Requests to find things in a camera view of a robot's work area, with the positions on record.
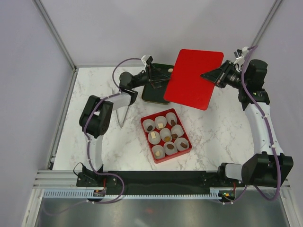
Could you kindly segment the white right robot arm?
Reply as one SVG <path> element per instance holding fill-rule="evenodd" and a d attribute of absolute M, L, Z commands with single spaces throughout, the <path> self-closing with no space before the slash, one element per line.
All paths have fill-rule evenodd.
<path fill-rule="evenodd" d="M 281 149 L 271 121 L 270 100 L 263 88 L 267 63 L 253 59 L 245 72 L 237 64 L 226 61 L 219 68 L 201 74 L 201 77 L 219 88 L 227 85 L 238 90 L 238 100 L 247 116 L 253 137 L 254 155 L 244 164 L 222 163 L 216 180 L 228 186 L 233 180 L 245 185 L 276 188 L 282 185 L 294 162 Z"/>

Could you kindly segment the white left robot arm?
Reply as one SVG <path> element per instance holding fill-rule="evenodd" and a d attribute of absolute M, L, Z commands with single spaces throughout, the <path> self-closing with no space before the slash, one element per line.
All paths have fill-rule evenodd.
<path fill-rule="evenodd" d="M 152 63 L 148 61 L 138 74 L 124 71 L 119 81 L 114 84 L 118 88 L 116 94 L 104 98 L 91 95 L 82 111 L 79 125 L 87 142 L 87 168 L 91 171 L 87 181 L 92 186 L 103 183 L 102 140 L 107 132 L 113 111 L 122 107 L 128 108 L 137 99 L 135 88 L 143 87 L 142 100 L 145 102 L 166 105 L 164 94 L 170 80 L 172 65 Z"/>

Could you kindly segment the dark oval chocolate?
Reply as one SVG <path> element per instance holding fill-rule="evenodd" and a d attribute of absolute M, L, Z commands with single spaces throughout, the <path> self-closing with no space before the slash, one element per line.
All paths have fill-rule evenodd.
<path fill-rule="evenodd" d="M 168 144 L 168 145 L 167 145 L 167 148 L 168 148 L 168 149 L 174 149 L 174 146 L 171 145 L 171 144 Z"/>

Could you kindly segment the metal tongs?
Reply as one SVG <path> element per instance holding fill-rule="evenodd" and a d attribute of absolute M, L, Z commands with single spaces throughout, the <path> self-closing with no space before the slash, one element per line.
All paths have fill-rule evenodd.
<path fill-rule="evenodd" d="M 129 106 L 124 106 L 116 110 L 117 122 L 120 128 L 123 128 L 127 119 Z"/>

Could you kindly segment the white square chocolate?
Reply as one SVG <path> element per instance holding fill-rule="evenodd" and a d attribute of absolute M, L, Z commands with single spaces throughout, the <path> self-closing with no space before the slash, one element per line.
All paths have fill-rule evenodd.
<path fill-rule="evenodd" d="M 156 138 L 155 132 L 151 132 L 151 138 L 152 138 L 152 139 Z"/>
<path fill-rule="evenodd" d="M 164 126 L 163 126 L 162 123 L 159 123 L 159 124 L 158 124 L 158 128 L 159 128 L 159 129 L 162 129 L 163 127 L 164 127 Z"/>

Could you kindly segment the red box lid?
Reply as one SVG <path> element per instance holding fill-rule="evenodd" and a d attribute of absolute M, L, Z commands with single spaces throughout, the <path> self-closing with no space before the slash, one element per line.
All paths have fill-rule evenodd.
<path fill-rule="evenodd" d="M 223 58 L 223 52 L 180 50 L 164 99 L 199 110 L 207 110 L 214 83 L 202 78 L 201 75 L 220 67 Z"/>

